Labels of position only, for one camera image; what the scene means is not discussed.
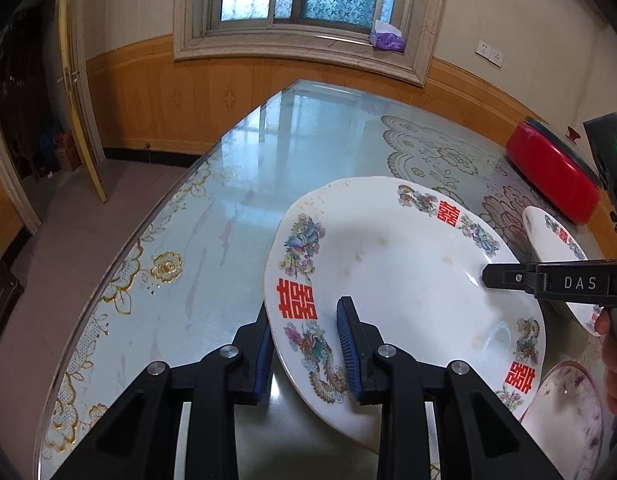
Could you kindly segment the person's right hand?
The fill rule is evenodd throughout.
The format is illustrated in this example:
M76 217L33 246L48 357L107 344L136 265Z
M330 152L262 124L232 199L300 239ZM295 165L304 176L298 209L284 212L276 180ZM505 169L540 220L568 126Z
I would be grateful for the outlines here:
M603 340L601 360L606 367L607 404L609 411L617 416L617 341L611 333L611 319L607 310L601 312L601 315L597 318L595 330Z

